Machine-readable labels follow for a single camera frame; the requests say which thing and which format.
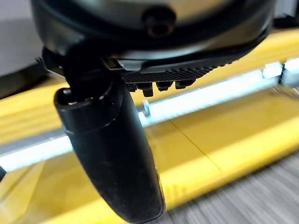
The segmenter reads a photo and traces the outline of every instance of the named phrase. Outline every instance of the black plastic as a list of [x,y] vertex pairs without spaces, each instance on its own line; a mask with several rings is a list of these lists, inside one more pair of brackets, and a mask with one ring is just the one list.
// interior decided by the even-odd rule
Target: black plastic
[[2,181],[2,179],[5,176],[5,174],[6,174],[5,170],[2,167],[0,167],[0,181]]
[[[169,49],[209,41],[231,30],[236,31],[225,42],[230,46],[240,41],[239,44],[245,44],[250,41],[249,36],[257,38],[265,23],[270,23],[275,6],[275,0],[234,0],[219,13],[176,28],[171,35],[157,39],[149,37],[145,31],[108,24],[72,0],[31,0],[31,3],[37,31],[45,47],[63,56],[75,52],[109,56],[130,49]],[[222,42],[219,38],[215,44],[220,46]]]
[[164,211],[152,153],[126,85],[115,80],[100,98],[76,102],[60,89],[55,106],[95,188],[125,221],[144,223]]

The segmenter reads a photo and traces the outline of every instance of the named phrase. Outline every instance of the rubber grip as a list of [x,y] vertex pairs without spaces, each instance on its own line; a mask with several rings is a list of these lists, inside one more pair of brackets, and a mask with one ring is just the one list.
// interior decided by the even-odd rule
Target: rubber grip
[[67,103],[60,89],[55,106],[90,180],[125,221],[144,223],[165,208],[153,156],[124,83],[112,82],[100,99]]

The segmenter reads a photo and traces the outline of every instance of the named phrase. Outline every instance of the black plastic housing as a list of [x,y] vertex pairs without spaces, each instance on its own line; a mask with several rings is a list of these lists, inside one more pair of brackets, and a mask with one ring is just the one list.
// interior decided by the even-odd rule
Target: black plastic housing
[[159,217],[158,174],[126,85],[112,81],[100,98],[76,103],[70,89],[60,89],[54,101],[78,159],[110,207],[130,223]]
[[5,170],[2,167],[0,167],[0,181],[2,181],[2,179],[5,176],[5,174],[6,174]]

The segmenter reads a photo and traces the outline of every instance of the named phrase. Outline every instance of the yellow plate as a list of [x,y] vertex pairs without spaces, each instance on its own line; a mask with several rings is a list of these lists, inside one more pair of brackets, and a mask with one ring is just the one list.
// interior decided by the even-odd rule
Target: yellow plate
[[[197,87],[263,67],[265,63],[298,56],[298,34],[297,30],[273,34],[249,56],[231,66],[217,69],[206,79],[199,79]],[[6,108],[0,112],[1,141],[14,141],[20,136],[59,127],[58,121],[56,126],[50,126],[50,122],[41,125],[39,114],[49,117],[51,122],[55,121],[51,117],[55,114],[51,98],[60,86],[47,86],[1,101],[1,108]],[[49,98],[48,102],[41,99],[42,94]],[[30,134],[18,132],[17,124],[26,126],[29,118],[40,120],[31,123]],[[167,209],[296,150],[299,145],[298,126],[298,101],[262,91],[145,128]],[[11,138],[6,135],[6,139],[2,140],[6,133],[4,130],[9,127],[10,134],[16,132],[16,135]],[[9,173],[0,184],[1,188],[5,192],[0,195],[1,224],[124,223],[98,196],[74,153]]]

